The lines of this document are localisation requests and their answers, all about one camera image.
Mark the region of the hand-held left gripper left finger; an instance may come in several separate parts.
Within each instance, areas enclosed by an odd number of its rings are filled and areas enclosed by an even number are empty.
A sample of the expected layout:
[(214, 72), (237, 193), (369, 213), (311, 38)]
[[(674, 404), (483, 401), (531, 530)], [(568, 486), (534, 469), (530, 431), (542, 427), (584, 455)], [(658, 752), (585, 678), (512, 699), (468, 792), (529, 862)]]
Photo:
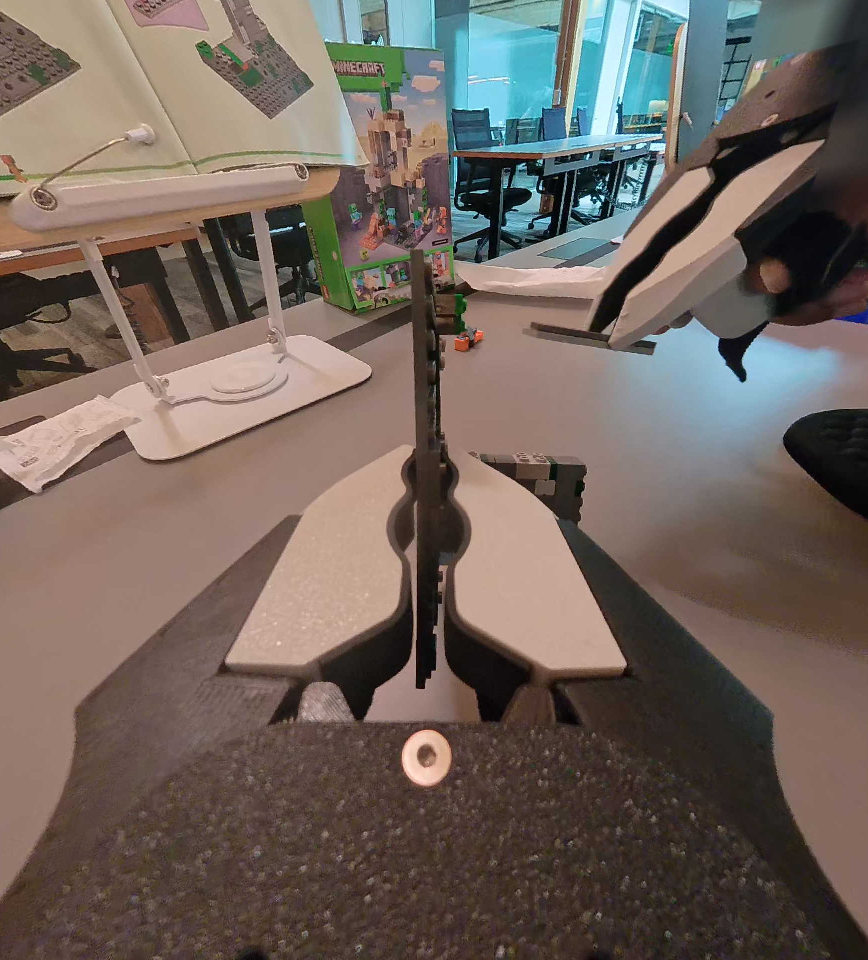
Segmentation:
[(411, 658), (409, 445), (334, 484), (303, 513), (224, 666), (335, 685), (357, 720)]

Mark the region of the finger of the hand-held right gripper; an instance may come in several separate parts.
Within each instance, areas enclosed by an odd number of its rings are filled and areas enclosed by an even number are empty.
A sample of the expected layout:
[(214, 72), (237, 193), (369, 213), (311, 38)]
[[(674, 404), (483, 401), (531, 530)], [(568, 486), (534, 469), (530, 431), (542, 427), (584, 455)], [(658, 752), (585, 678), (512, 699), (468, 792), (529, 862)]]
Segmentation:
[(735, 279), (735, 171), (727, 162), (664, 181), (615, 255), (612, 280), (592, 301), (589, 331), (656, 334)]
[(803, 209), (825, 140), (740, 138), (706, 166), (680, 169), (644, 209), (609, 269), (608, 346), (631, 352), (685, 314), (723, 340), (768, 322), (744, 275)]

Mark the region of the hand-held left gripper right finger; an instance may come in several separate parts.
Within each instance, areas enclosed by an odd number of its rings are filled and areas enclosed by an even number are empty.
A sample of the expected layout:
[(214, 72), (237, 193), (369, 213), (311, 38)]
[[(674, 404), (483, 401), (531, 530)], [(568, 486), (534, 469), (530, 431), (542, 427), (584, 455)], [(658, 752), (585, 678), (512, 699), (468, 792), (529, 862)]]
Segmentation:
[(628, 661), (555, 513), (471, 453), (453, 461), (447, 505), (460, 542), (447, 566), (444, 653), (498, 722), (519, 690), (613, 681)]

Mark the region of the grey brick pillar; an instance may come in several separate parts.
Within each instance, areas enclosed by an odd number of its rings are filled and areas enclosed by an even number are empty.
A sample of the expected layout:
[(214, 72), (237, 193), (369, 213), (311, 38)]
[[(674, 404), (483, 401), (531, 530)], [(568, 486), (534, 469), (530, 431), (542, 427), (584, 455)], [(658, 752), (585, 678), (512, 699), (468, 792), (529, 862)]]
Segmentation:
[(588, 476), (582, 460), (532, 452), (471, 456), (524, 487), (560, 520), (580, 524)]

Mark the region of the grey brick plate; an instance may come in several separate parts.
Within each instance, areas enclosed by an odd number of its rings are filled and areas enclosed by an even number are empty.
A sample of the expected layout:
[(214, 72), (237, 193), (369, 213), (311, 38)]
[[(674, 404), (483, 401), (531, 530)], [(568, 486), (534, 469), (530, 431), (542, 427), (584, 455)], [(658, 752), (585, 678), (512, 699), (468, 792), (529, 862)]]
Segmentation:
[(523, 332), (536, 339), (559, 342), (578, 346), (587, 346), (593, 349), (613, 351), (622, 354), (639, 354), (651, 356), (655, 354), (656, 343), (651, 341), (637, 341), (624, 347), (610, 346), (610, 336), (606, 333), (575, 329), (533, 321)]

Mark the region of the grey brick baseplate build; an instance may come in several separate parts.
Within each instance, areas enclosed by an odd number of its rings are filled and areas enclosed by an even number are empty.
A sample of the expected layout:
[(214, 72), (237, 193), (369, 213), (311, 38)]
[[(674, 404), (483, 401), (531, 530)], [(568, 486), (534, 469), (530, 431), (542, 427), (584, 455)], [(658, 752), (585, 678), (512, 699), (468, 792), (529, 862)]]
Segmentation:
[(425, 253), (411, 253), (411, 316), (415, 403), (413, 485), (416, 504), (416, 687), (437, 667), (437, 628), (446, 568), (460, 548), (463, 523), (449, 502), (457, 480), (443, 427), (441, 386), (446, 351), (466, 331), (463, 294), (439, 293)]

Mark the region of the person's right hand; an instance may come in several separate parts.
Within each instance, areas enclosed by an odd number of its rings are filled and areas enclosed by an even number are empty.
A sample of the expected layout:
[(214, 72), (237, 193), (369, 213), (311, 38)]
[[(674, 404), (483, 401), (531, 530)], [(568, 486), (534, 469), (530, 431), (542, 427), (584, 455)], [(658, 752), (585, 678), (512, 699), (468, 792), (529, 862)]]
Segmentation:
[(868, 207), (801, 216), (748, 269), (774, 302), (773, 321), (808, 327), (868, 308)]

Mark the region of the black office chair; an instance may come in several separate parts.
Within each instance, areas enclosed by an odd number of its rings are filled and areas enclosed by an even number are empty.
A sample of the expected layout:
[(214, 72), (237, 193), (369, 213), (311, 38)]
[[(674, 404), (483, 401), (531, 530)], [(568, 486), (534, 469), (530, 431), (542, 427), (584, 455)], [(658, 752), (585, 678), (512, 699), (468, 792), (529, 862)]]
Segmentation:
[[(563, 106), (544, 108), (540, 118), (539, 141), (549, 143), (568, 139), (568, 119), (568, 112)], [(561, 221), (566, 223), (566, 218), (570, 218), (570, 213), (562, 212), (565, 196), (571, 210), (580, 180), (596, 169), (604, 154), (605, 150), (594, 150), (548, 157), (541, 162), (542, 176), (537, 181), (541, 196), (539, 218), (549, 216), (549, 236), (560, 234)]]
[(474, 262), (482, 263), (490, 246), (492, 213), (495, 206), (493, 177), (496, 167), (483, 158), (466, 158), (460, 153), (499, 146), (493, 136), (488, 109), (451, 110), (451, 128), (454, 143), (456, 176), (454, 206), (460, 212), (486, 217), (487, 228), (454, 241), (454, 253), (460, 245), (476, 241)]
[(46, 307), (61, 306), (63, 320), (71, 317), (72, 302), (99, 293), (89, 271), (49, 279), (32, 278), (22, 272), (0, 275), (0, 401), (8, 400), (22, 385), (22, 372), (48, 374), (92, 374), (95, 367), (65, 346), (13, 350), (1, 338), (5, 330), (29, 321), (37, 322)]

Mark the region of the long office table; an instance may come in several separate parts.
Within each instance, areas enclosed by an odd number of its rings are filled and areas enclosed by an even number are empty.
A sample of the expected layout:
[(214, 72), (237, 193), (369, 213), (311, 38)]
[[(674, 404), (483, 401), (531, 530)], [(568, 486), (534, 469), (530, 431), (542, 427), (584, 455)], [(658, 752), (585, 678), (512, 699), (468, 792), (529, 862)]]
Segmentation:
[[(664, 137), (659, 133), (653, 134), (613, 134), (571, 137), (560, 142), (542, 143), (529, 141), (506, 146), (494, 146), (489, 149), (477, 149), (460, 152), (460, 157), (467, 159), (483, 159), (491, 163), (496, 169), (493, 173), (494, 207), (491, 213), (490, 237), (487, 258), (494, 259), (500, 255), (502, 240), (503, 199), (506, 180), (505, 170), (524, 162), (539, 162), (547, 158), (556, 158), (563, 155), (576, 155), (595, 150), (604, 150), (602, 161), (597, 165), (608, 166), (608, 196), (601, 205), (600, 219), (608, 219), (615, 213), (620, 191), (622, 175), (628, 162), (647, 158), (647, 177), (651, 178), (658, 162), (659, 153), (652, 149), (655, 143), (662, 143)], [(564, 196), (562, 213), (572, 214), (569, 209), (568, 197)], [(568, 230), (569, 218), (561, 220), (562, 232), (553, 236), (565, 234)]]

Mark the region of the black mesh cushion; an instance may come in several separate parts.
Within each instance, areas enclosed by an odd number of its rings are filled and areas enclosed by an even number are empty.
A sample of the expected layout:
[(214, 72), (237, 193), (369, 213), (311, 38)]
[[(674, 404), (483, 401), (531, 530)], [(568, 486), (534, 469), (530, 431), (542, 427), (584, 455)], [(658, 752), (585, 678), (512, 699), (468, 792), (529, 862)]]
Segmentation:
[(782, 442), (808, 477), (868, 521), (868, 408), (806, 415), (786, 430)]

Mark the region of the green toy box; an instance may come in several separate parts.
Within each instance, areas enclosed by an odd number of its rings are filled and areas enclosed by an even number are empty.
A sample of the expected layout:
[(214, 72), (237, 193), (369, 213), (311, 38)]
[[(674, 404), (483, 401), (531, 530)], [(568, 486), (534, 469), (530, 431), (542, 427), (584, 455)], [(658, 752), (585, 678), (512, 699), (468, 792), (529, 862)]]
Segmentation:
[(454, 285), (452, 185), (441, 51), (326, 42), (366, 157), (302, 206), (320, 296), (363, 314), (411, 298), (411, 255)]

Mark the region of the printed clear plastic bag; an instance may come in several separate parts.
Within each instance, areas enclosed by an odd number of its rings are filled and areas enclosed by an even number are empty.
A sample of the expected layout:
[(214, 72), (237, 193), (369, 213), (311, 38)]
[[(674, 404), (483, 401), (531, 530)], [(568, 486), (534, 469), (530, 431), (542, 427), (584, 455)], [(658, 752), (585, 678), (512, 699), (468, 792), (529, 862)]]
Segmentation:
[(0, 437), (0, 471), (38, 495), (93, 450), (139, 423), (135, 412), (98, 395), (62, 414)]

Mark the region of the white book stand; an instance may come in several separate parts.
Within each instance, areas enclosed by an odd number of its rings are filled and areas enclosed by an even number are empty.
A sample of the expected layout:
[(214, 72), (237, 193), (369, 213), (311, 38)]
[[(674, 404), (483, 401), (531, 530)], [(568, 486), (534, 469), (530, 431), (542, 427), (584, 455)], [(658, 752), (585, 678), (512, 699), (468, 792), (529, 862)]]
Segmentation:
[[(134, 417), (126, 433), (142, 459), (168, 462), (187, 457), (371, 378), (371, 367), (343, 350), (316, 337), (286, 333), (265, 213), (268, 201), (308, 185), (305, 165), (266, 164), (214, 174), (64, 185), (62, 178), (69, 171), (27, 187), (10, 202), (8, 215), (28, 233), (61, 232), (78, 244), (140, 380), (138, 386), (119, 390), (113, 402)], [(100, 228), (139, 219), (178, 219), (209, 207), (250, 216), (269, 307), (267, 332), (260, 345), (158, 376), (105, 267)]]

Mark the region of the brick instruction booklet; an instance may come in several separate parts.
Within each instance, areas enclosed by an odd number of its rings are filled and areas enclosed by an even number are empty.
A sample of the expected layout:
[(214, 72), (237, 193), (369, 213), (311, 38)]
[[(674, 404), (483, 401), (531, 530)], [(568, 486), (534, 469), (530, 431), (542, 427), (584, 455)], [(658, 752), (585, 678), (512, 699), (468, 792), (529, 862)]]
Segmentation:
[(308, 2), (0, 1), (0, 198), (367, 157)]

